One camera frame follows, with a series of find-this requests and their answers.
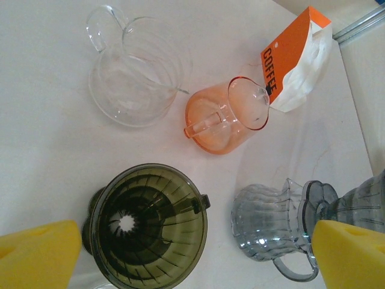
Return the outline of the orange transparent server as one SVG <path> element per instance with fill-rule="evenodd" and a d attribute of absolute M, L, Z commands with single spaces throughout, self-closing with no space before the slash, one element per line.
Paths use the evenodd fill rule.
<path fill-rule="evenodd" d="M 185 108 L 184 133 L 204 151 L 224 155 L 268 123 L 267 90 L 237 76 L 193 94 Z"/>

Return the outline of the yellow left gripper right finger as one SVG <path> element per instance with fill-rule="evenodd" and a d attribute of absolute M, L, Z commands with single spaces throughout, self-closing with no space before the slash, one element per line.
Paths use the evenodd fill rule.
<path fill-rule="evenodd" d="M 327 289 L 385 289 L 385 234 L 319 221 L 312 247 Z"/>

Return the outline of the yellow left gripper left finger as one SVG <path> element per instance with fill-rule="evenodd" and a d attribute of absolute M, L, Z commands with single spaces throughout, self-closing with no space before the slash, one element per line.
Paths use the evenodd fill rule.
<path fill-rule="evenodd" d="M 67 289 L 81 247 L 73 220 L 0 236 L 0 289 Z"/>

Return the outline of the grey transparent dripper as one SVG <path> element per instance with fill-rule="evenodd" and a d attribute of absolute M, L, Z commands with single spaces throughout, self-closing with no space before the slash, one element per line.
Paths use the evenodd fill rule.
<path fill-rule="evenodd" d="M 342 197 L 328 183 L 307 182 L 301 216 L 305 234 L 311 237 L 320 220 L 385 233 L 385 169 Z"/>

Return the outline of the clear glass server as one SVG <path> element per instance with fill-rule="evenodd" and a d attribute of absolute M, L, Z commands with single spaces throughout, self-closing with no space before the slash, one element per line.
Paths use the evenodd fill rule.
<path fill-rule="evenodd" d="M 122 125 L 143 127 L 162 119 L 180 92 L 147 83 L 124 61 L 122 35 L 129 21 L 110 5 L 101 5 L 88 15 L 87 34 L 99 53 L 88 86 L 108 117 Z"/>

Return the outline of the green transparent dripper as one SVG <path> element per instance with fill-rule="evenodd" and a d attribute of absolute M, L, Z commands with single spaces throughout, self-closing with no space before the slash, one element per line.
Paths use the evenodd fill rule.
<path fill-rule="evenodd" d="M 209 207 L 184 173 L 140 164 L 93 195 L 82 243 L 118 289 L 173 289 L 203 253 Z"/>

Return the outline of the clear glass dripper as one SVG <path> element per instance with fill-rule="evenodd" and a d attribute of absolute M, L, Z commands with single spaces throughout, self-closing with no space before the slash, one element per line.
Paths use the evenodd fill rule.
<path fill-rule="evenodd" d="M 123 28 L 122 53 L 147 83 L 189 94 L 191 54 L 183 34 L 169 23 L 148 16 L 130 20 Z"/>

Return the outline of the aluminium frame post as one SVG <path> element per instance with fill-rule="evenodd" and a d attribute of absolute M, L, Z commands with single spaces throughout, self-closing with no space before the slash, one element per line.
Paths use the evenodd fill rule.
<path fill-rule="evenodd" d="M 378 8 L 372 10 L 370 13 L 364 15 L 357 21 L 348 25 L 346 28 L 334 34 L 333 39 L 340 45 L 353 37 L 358 36 L 360 33 L 376 25 L 382 20 L 385 20 L 385 2 L 380 4 Z"/>

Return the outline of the white paper filter stack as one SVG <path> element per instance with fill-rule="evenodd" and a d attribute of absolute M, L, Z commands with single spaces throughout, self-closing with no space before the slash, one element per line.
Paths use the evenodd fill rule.
<path fill-rule="evenodd" d="M 306 102 L 327 64 L 331 44 L 331 25 L 316 32 L 310 30 L 298 63 L 283 78 L 283 91 L 279 95 L 280 111 L 287 113 Z"/>

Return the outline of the grey transparent server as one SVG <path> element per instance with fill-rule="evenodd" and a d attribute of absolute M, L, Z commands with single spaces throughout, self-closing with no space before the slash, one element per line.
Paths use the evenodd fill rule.
<path fill-rule="evenodd" d="M 272 261 L 292 281 L 314 280 L 319 268 L 311 247 L 315 218 L 307 208 L 308 200 L 305 188 L 291 179 L 285 180 L 281 190 L 262 184 L 241 189 L 233 201 L 230 223 L 243 254 L 258 262 Z M 290 253 L 305 254 L 311 273 L 289 269 L 281 258 Z"/>

